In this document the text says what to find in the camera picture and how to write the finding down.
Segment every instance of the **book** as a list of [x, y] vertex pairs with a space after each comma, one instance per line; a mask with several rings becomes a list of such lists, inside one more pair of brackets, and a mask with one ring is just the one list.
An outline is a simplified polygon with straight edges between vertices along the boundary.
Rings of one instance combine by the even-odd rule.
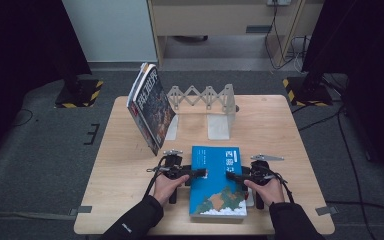
[[133, 102], [133, 96], [137, 91], [137, 88], [139, 86], [140, 81], [142, 80], [143, 76], [145, 75], [145, 72], [148, 68], [147, 63], [143, 63], [141, 65], [140, 71], [138, 76], [136, 77], [136, 80], [133, 83], [133, 86], [130, 90], [130, 93], [127, 97], [127, 109], [129, 110], [130, 114], [132, 115], [133, 119], [135, 120], [135, 123], [141, 132], [143, 138], [145, 139], [148, 147], [151, 149], [151, 151], [154, 153], [155, 156], [158, 155], [158, 145], [155, 142], [154, 138], [151, 136], [151, 132], [149, 131], [148, 127], [145, 125], [145, 122], [143, 121], [142, 117], [139, 115], [139, 111], [137, 108], [137, 105], [135, 102]]
[[192, 146], [193, 170], [207, 169], [207, 176], [192, 179], [189, 215], [191, 217], [245, 218], [242, 187], [226, 178], [226, 171], [242, 174], [239, 147]]
[[142, 64], [127, 104], [142, 135], [152, 138], [153, 142], [149, 140], [147, 143], [157, 155], [158, 150], [164, 144], [168, 128], [176, 113], [164, 92], [157, 67], [154, 64]]

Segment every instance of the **black curtain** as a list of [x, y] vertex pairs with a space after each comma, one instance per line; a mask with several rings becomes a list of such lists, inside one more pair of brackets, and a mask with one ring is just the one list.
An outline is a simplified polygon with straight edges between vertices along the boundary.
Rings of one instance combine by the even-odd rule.
[[369, 160], [384, 163], [384, 1], [326, 0], [303, 70], [348, 75], [349, 116]]
[[0, 0], [0, 141], [24, 95], [62, 72], [91, 74], [62, 1]]

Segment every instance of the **wooden table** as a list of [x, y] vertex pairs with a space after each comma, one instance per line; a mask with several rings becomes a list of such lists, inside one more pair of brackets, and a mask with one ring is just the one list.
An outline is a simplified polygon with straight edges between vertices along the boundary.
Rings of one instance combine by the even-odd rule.
[[[239, 112], [230, 140], [208, 140], [205, 106], [180, 105], [177, 138], [166, 141], [163, 150], [183, 150], [183, 165], [190, 164], [192, 145], [239, 146], [245, 166], [252, 161], [251, 155], [283, 156], [284, 161], [270, 162], [270, 168], [289, 182], [295, 202], [302, 205], [316, 229], [332, 234], [331, 216], [318, 216], [315, 211], [326, 203], [287, 100], [280, 95], [238, 95], [235, 100]], [[152, 154], [126, 109], [126, 97], [117, 98], [82, 201], [92, 211], [78, 214], [74, 231], [102, 234], [137, 204], [153, 175], [146, 169], [157, 165], [162, 152], [157, 157]], [[267, 209], [249, 208], [248, 216], [239, 222], [191, 219], [188, 187], [179, 188], [177, 203], [164, 209], [164, 218], [150, 235], [274, 234]]]

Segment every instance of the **yellow and black tape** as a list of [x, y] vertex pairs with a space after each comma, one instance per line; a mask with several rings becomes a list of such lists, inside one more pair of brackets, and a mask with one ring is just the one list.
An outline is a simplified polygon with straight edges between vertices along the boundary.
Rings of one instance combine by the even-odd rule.
[[95, 103], [96, 99], [98, 98], [98, 95], [99, 95], [99, 92], [101, 91], [101, 87], [102, 87], [102, 84], [104, 82], [103, 81], [96, 81], [96, 85], [93, 86], [93, 89], [92, 91], [89, 93], [90, 94], [90, 98], [87, 102], [82, 102], [82, 103], [76, 103], [74, 101], [70, 102], [70, 101], [67, 101], [67, 102], [63, 102], [63, 103], [59, 103], [59, 104], [55, 104], [55, 107], [56, 108], [77, 108], [77, 107], [91, 107], [93, 106], [93, 104]]
[[283, 86], [285, 87], [286, 92], [287, 92], [288, 97], [289, 97], [289, 101], [291, 102], [291, 104], [293, 106], [320, 106], [320, 107], [323, 106], [324, 107], [324, 106], [331, 105], [330, 101], [321, 101], [321, 100], [303, 101], [303, 100], [299, 100], [297, 98], [297, 95], [294, 93], [288, 79], [283, 79]]

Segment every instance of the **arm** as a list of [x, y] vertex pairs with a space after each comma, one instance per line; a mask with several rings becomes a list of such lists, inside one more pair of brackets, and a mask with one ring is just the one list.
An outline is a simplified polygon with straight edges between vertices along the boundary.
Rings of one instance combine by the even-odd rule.
[[101, 239], [140, 239], [150, 228], [155, 227], [163, 216], [163, 207], [149, 195], [121, 216], [105, 231]]
[[269, 210], [276, 239], [325, 239], [314, 228], [300, 205], [295, 203], [273, 203], [270, 205]]
[[184, 175], [170, 180], [164, 175], [157, 177], [153, 196], [147, 196], [121, 216], [100, 238], [101, 240], [132, 240], [145, 236], [164, 216], [163, 206], [174, 190], [189, 179]]
[[270, 217], [277, 240], [324, 239], [314, 228], [300, 205], [285, 203], [279, 180], [272, 179], [264, 186], [249, 180], [245, 180], [244, 184], [258, 192], [264, 203], [270, 206]]

